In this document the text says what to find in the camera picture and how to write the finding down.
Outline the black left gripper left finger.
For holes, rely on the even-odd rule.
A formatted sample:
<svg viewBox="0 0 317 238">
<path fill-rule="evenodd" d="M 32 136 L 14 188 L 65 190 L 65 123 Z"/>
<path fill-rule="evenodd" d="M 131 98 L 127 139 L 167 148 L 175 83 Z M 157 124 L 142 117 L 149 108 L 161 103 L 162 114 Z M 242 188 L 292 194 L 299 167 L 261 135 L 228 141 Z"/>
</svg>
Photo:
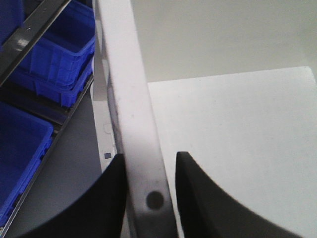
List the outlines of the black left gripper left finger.
<svg viewBox="0 0 317 238">
<path fill-rule="evenodd" d="M 28 238 L 118 238 L 127 196 L 124 156 L 117 154 L 71 206 L 26 234 Z"/>
</svg>

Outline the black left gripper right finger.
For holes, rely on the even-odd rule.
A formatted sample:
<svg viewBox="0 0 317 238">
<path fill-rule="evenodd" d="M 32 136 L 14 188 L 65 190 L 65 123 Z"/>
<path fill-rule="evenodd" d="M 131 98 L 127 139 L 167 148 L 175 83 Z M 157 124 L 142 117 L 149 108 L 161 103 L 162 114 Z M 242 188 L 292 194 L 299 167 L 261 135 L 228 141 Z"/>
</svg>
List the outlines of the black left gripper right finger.
<svg viewBox="0 0 317 238">
<path fill-rule="evenodd" d="M 221 189 L 188 152 L 176 154 L 175 186 L 186 238 L 296 238 Z"/>
</svg>

